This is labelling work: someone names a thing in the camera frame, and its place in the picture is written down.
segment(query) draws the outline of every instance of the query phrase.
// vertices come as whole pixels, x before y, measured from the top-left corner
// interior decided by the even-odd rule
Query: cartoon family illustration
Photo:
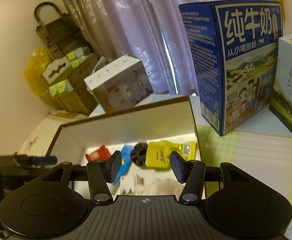
[[[258,82],[250,79],[246,87],[243,87],[238,96],[231,103],[231,113],[228,116],[228,123],[231,124],[239,119],[247,111],[254,111],[256,105],[256,89]]]

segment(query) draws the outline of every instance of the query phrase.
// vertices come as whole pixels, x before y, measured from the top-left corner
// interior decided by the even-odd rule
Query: open cardboard box
[[[112,154],[123,145],[138,142],[168,140],[174,143],[195,141],[196,159],[200,160],[200,147],[194,114],[189,97],[137,106],[118,112],[61,125],[57,130],[46,156],[54,155],[58,163],[69,161],[86,165],[85,153],[90,154],[105,145]],[[144,177],[145,183],[153,178],[175,178],[173,171],[142,169],[132,163],[129,174]],[[90,198],[87,182],[76,182],[75,190]]]

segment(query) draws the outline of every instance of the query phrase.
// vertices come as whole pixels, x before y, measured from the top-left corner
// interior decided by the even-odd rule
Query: red snack package
[[[100,146],[96,151],[92,152],[91,154],[86,154],[86,159],[89,162],[92,161],[106,161],[110,158],[110,153],[105,145]]]

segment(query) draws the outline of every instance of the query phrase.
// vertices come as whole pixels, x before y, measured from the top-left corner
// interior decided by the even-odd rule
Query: floral curtain pattern
[[[139,57],[155,93],[198,95],[178,4],[202,0],[63,0],[96,54]]]

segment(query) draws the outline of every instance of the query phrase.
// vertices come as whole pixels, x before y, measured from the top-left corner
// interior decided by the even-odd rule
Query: barcode
[[[202,114],[210,121],[210,123],[216,128],[216,130],[219,130],[218,118],[213,115],[212,112],[209,111],[202,102],[200,103],[200,108],[202,110]]]

